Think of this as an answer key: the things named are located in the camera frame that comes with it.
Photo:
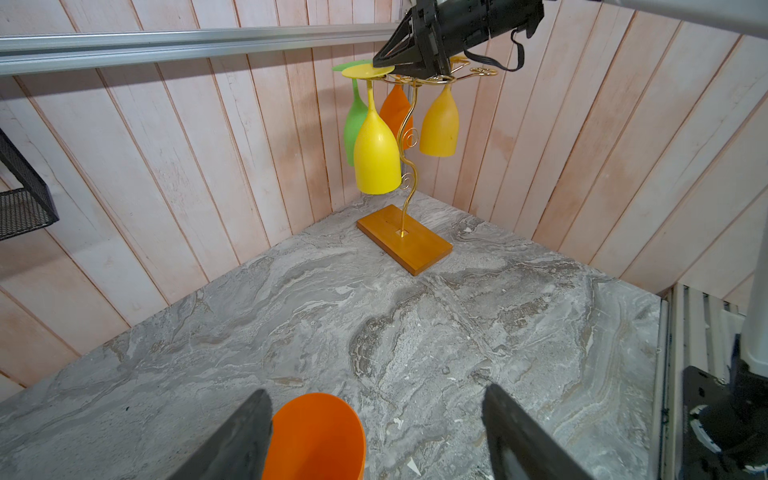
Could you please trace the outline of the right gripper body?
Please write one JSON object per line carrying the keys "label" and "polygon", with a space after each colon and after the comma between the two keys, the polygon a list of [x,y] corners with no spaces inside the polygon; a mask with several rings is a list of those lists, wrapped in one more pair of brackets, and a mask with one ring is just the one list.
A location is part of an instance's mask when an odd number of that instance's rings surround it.
{"label": "right gripper body", "polygon": [[412,7],[412,32],[417,49],[417,58],[410,71],[412,77],[428,79],[451,73],[445,39],[450,13],[450,1],[419,0]]}

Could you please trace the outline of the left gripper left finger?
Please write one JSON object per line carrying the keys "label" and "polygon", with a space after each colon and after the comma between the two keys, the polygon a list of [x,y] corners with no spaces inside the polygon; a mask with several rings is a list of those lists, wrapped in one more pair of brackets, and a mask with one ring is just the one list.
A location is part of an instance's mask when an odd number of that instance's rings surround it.
{"label": "left gripper left finger", "polygon": [[269,394],[259,389],[169,479],[260,479],[273,432]]}

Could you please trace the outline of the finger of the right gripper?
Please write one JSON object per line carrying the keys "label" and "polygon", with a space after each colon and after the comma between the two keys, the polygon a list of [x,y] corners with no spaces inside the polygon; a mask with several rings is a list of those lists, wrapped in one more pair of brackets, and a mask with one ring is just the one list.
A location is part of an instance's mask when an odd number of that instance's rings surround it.
{"label": "finger of the right gripper", "polygon": [[372,64],[376,68],[417,64],[420,51],[416,42],[413,15],[406,14],[385,45],[375,54]]}

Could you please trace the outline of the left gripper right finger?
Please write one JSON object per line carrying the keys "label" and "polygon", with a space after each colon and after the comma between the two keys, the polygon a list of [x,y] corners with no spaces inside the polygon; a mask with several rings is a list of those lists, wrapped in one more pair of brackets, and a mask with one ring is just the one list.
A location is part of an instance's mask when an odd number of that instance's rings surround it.
{"label": "left gripper right finger", "polygon": [[495,479],[588,479],[590,475],[501,386],[485,389],[482,421]]}

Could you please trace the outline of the orange wine glass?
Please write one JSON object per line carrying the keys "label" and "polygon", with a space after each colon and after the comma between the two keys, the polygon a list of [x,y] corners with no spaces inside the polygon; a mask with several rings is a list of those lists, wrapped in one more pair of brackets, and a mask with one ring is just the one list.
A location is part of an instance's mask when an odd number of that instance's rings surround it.
{"label": "orange wine glass", "polygon": [[[402,85],[395,85],[379,111],[380,117],[390,128],[395,139],[398,138],[398,132],[402,121],[405,119],[411,104],[402,88]],[[404,146],[405,148],[411,148],[414,145],[413,140],[413,118],[411,117],[404,129]]]}
{"label": "orange wine glass", "polygon": [[327,393],[299,396],[272,418],[264,479],[361,479],[366,435],[354,409]]}

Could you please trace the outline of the yellow wine glass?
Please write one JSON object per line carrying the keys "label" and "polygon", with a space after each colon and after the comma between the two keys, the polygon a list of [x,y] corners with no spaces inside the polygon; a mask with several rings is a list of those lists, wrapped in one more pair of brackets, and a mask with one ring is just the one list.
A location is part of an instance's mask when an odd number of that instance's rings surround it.
{"label": "yellow wine glass", "polygon": [[425,115],[419,146],[425,155],[445,158],[456,153],[460,115],[451,85],[452,80],[443,85]]}
{"label": "yellow wine glass", "polygon": [[382,195],[401,184],[397,141],[376,109],[372,82],[383,79],[395,67],[376,68],[370,61],[355,61],[341,69],[344,77],[356,79],[361,99],[368,107],[354,147],[357,188],[364,194]]}

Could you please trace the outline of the orange wooden rack base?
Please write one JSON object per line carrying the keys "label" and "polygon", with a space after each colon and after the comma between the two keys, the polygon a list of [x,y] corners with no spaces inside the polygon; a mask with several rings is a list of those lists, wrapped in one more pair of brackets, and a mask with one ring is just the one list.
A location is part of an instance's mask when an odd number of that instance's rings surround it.
{"label": "orange wooden rack base", "polygon": [[411,275],[447,257],[452,245],[395,205],[362,217],[357,227]]}

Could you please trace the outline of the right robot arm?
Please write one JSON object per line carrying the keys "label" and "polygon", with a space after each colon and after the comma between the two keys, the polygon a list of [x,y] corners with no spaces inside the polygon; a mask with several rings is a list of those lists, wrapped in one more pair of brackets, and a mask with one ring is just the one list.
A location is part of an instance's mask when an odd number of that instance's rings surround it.
{"label": "right robot arm", "polygon": [[406,1],[408,39],[536,27],[479,94],[454,204],[646,290],[746,305],[767,210],[763,1]]}

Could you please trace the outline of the back green wine glass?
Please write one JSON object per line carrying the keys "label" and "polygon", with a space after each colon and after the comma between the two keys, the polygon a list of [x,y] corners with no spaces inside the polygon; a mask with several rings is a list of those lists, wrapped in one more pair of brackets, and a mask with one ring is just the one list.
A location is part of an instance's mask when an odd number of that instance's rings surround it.
{"label": "back green wine glass", "polygon": [[358,82],[356,79],[352,80],[353,86],[353,101],[346,117],[344,125],[344,146],[346,151],[347,163],[350,166],[354,165],[354,147],[360,128],[362,127],[368,112],[367,105],[360,97],[358,90]]}

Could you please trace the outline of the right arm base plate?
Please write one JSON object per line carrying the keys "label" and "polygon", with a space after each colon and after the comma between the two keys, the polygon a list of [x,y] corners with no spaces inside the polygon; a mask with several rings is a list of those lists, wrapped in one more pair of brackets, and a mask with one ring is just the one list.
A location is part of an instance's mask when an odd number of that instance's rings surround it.
{"label": "right arm base plate", "polygon": [[681,479],[767,477],[767,379],[736,369],[724,385],[690,366],[683,373]]}

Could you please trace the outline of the aluminium mounting rail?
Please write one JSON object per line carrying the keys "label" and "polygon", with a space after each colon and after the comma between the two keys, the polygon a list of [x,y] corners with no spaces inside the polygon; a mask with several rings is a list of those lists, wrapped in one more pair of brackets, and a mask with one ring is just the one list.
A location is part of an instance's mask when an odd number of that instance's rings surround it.
{"label": "aluminium mounting rail", "polygon": [[649,479],[765,479],[719,458],[691,431],[693,413],[726,394],[735,337],[745,313],[736,305],[678,283],[661,296]]}

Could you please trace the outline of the black mesh wall basket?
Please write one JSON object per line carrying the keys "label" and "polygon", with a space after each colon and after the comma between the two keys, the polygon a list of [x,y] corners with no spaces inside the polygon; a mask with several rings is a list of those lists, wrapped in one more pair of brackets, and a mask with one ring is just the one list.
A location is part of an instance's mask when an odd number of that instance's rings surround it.
{"label": "black mesh wall basket", "polygon": [[43,178],[1,131],[1,161],[21,183],[1,193],[1,240],[7,240],[60,220],[52,194]]}

